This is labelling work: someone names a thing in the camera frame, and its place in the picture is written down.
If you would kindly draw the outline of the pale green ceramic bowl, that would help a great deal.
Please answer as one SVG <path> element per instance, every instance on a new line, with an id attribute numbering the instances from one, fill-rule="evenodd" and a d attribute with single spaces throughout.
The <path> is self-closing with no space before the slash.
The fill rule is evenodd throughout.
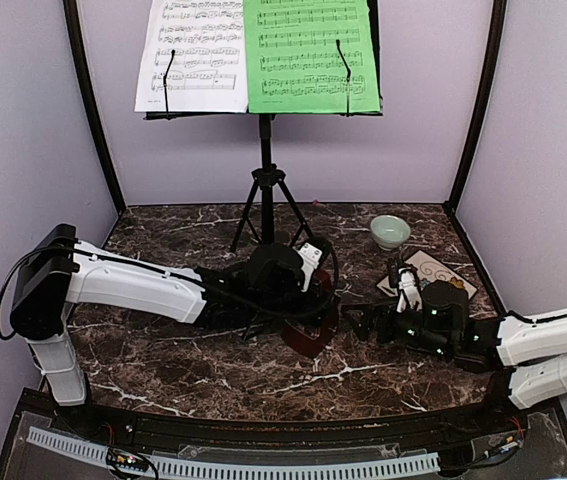
<path id="1" fill-rule="evenodd" d="M 390 251 L 402 246 L 409 239 L 411 228 L 402 218 L 380 215 L 370 222 L 370 232 L 379 248 Z"/>

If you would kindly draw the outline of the small circuit board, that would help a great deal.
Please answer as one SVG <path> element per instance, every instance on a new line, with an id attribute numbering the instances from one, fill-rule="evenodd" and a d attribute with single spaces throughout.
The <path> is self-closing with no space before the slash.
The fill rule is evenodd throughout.
<path id="1" fill-rule="evenodd" d="M 132 453 L 109 450 L 106 453 L 106 465 L 115 473 L 143 475 L 150 471 L 149 463 Z"/>

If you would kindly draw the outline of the square floral plate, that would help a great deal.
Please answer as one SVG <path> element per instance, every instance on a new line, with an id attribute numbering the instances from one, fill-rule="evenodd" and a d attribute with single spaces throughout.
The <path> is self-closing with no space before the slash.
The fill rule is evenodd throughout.
<path id="1" fill-rule="evenodd" d="M 478 291 L 478 288 L 468 279 L 423 250 L 417 250 L 409 257 L 404 256 L 399 249 L 390 251 L 391 260 L 398 260 L 399 258 L 416 268 L 422 287 L 436 280 L 446 281 L 459 289 L 465 290 L 469 299 L 472 299 Z"/>

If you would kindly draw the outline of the left black frame post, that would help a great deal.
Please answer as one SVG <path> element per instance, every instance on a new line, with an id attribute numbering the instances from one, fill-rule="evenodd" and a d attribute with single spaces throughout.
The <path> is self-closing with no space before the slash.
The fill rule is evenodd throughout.
<path id="1" fill-rule="evenodd" d="M 76 0 L 63 0 L 62 4 L 75 74 L 89 130 L 110 198 L 115 211 L 118 215 L 121 215 L 125 212 L 127 205 L 115 171 L 97 105 L 81 27 L 79 4 Z"/>

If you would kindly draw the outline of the white sheet music paper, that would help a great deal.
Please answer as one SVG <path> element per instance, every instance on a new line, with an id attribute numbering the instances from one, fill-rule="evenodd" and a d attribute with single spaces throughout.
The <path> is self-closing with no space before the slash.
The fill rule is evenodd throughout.
<path id="1" fill-rule="evenodd" d="M 137 81 L 136 112 L 245 113 L 241 1 L 154 1 Z"/>

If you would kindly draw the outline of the green paper sheet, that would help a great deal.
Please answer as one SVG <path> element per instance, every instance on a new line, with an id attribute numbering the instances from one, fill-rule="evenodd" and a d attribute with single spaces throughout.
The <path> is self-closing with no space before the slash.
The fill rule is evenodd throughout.
<path id="1" fill-rule="evenodd" d="M 248 111 L 379 114 L 366 1 L 246 1 Z"/>

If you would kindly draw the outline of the black front rail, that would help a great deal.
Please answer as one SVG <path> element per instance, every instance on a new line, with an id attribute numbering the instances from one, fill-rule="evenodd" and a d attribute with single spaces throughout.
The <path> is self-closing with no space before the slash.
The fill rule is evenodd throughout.
<path id="1" fill-rule="evenodd" d="M 67 428 L 120 446 L 175 450 L 193 445 L 237 449 L 319 449 L 396 445 L 402 451 L 464 449 L 484 435 L 524 432 L 512 410 L 482 403 L 429 413 L 343 421 L 226 421 L 134 412 L 89 403 L 54 407 Z"/>

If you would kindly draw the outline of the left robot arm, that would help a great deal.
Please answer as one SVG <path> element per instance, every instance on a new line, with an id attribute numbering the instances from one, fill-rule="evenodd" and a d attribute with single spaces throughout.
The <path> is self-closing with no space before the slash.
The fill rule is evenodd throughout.
<path id="1" fill-rule="evenodd" d="M 11 267 L 0 289 L 0 322 L 12 296 L 10 333 L 23 338 L 64 417 L 83 436 L 104 427 L 103 412 L 67 331 L 67 313 L 78 304 L 100 304 L 167 317 L 210 330 L 297 322 L 323 327 L 337 312 L 339 272 L 332 244 L 310 237 L 300 247 L 258 245 L 245 261 L 222 270 L 175 268 L 125 257 L 76 236 L 73 225 L 56 225 Z"/>

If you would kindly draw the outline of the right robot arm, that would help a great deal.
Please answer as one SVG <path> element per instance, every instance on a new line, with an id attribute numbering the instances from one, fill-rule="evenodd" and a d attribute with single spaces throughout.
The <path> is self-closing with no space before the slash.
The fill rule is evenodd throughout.
<path id="1" fill-rule="evenodd" d="M 491 396 L 474 410 L 473 424 L 484 434 L 510 420 L 512 405 L 524 410 L 567 394 L 567 308 L 530 316 L 510 310 L 473 320 L 468 293 L 437 280 L 421 290 L 417 302 L 400 292 L 384 302 L 346 305 L 341 312 L 361 341 L 374 337 L 471 373 L 491 374 L 503 396 Z"/>

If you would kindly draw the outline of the dark red wooden metronome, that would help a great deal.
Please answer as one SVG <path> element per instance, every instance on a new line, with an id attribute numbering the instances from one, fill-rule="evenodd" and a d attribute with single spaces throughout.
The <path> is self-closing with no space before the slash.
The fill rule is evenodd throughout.
<path id="1" fill-rule="evenodd" d="M 313 279 L 331 279 L 331 275 L 324 269 L 319 269 L 313 274 Z M 299 303 L 307 296 L 299 294 L 292 297 L 288 305 L 283 309 L 290 313 L 298 313 L 300 311 Z M 302 325 L 291 318 L 286 318 L 280 330 L 280 336 L 283 342 L 298 354 L 310 359 L 316 358 L 331 342 L 338 330 L 338 317 L 332 322 L 323 325 Z"/>

